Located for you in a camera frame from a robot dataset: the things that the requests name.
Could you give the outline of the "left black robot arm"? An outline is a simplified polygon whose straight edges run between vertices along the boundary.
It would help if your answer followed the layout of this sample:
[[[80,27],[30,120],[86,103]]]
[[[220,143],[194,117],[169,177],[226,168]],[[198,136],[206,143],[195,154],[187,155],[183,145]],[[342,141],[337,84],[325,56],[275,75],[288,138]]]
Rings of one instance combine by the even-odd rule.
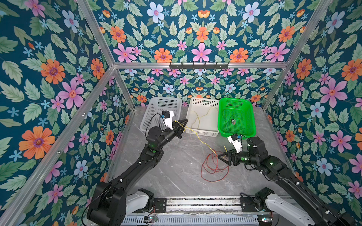
[[[153,193],[140,189],[130,195],[137,182],[162,159],[163,147],[173,138],[182,138],[187,119],[173,121],[170,128],[152,127],[139,158],[125,172],[109,182],[96,186],[86,218],[99,226],[119,226],[124,218],[137,210],[152,206]]]

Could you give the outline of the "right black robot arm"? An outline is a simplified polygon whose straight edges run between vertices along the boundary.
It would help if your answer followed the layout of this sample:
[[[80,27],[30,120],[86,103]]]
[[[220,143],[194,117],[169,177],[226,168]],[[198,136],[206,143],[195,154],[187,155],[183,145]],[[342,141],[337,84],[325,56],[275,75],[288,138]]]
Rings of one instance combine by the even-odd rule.
[[[247,138],[247,149],[243,150],[236,135],[228,140],[234,149],[217,157],[229,166],[244,164],[259,171],[269,182],[285,190],[299,205],[298,207],[281,199],[265,187],[254,195],[253,204],[257,211],[270,210],[287,219],[295,226],[354,226],[355,220],[348,213],[338,211],[314,194],[276,156],[269,155],[264,141],[259,137]]]

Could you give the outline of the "cream perforated basket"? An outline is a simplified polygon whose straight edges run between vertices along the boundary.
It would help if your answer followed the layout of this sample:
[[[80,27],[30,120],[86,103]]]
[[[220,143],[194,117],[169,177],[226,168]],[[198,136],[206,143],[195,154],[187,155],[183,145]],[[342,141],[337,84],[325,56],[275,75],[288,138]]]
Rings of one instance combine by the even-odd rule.
[[[186,118],[186,133],[198,136],[217,137],[219,100],[191,98]]]

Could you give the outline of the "white mesh basket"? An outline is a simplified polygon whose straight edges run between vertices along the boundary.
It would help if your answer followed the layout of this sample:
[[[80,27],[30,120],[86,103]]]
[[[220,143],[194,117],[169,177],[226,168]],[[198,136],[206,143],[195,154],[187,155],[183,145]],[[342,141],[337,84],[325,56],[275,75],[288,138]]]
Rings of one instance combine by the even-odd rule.
[[[181,115],[181,108],[182,100],[179,98],[152,98],[141,121],[140,130],[142,132],[146,132],[146,130],[149,130],[155,126],[159,126],[162,130],[165,130],[166,126],[163,120],[160,118],[162,112],[173,111],[174,116],[172,119],[179,120]]]

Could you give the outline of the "green plastic basket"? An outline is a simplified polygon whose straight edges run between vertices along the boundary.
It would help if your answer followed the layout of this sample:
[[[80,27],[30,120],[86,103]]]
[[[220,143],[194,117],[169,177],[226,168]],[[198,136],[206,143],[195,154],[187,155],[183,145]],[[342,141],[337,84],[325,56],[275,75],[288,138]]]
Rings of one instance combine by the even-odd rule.
[[[235,125],[232,125],[232,119],[236,120]],[[229,137],[233,134],[241,135],[243,139],[254,137],[256,125],[252,104],[244,99],[220,99],[218,130],[222,137]]]

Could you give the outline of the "black hook bar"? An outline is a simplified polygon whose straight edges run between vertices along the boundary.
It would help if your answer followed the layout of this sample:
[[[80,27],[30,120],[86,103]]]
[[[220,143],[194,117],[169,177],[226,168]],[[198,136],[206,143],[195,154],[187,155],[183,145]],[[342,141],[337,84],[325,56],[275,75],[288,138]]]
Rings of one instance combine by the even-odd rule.
[[[205,63],[170,63],[169,64],[169,68],[170,69],[187,69],[187,70],[191,70],[191,69],[206,69],[206,70],[211,70],[211,69],[227,69],[229,68],[229,63],[210,63],[210,62],[205,62]]]

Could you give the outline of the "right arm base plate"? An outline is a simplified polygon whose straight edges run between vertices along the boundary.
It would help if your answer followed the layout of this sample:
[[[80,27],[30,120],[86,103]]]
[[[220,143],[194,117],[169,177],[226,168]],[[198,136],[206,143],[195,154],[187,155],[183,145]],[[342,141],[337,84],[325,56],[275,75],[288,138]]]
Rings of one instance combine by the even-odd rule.
[[[254,202],[253,197],[240,197],[240,206],[242,212],[270,212],[270,210],[265,206],[262,207]]]

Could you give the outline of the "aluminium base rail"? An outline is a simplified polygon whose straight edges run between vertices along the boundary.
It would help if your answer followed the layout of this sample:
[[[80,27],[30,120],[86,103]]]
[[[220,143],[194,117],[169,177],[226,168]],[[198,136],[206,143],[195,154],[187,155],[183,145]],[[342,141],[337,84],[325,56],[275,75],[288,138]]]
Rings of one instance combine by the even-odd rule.
[[[131,213],[121,225],[223,225],[263,224],[276,226],[281,218],[275,212],[242,212],[240,197],[166,197],[165,213]]]

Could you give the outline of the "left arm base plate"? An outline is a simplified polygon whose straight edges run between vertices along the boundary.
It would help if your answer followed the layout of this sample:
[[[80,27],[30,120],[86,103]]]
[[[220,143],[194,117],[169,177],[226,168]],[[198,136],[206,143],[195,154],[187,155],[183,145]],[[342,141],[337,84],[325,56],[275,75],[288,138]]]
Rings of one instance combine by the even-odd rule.
[[[146,207],[143,209],[136,210],[135,213],[165,213],[167,207],[167,198],[153,198],[151,201],[148,201]]]

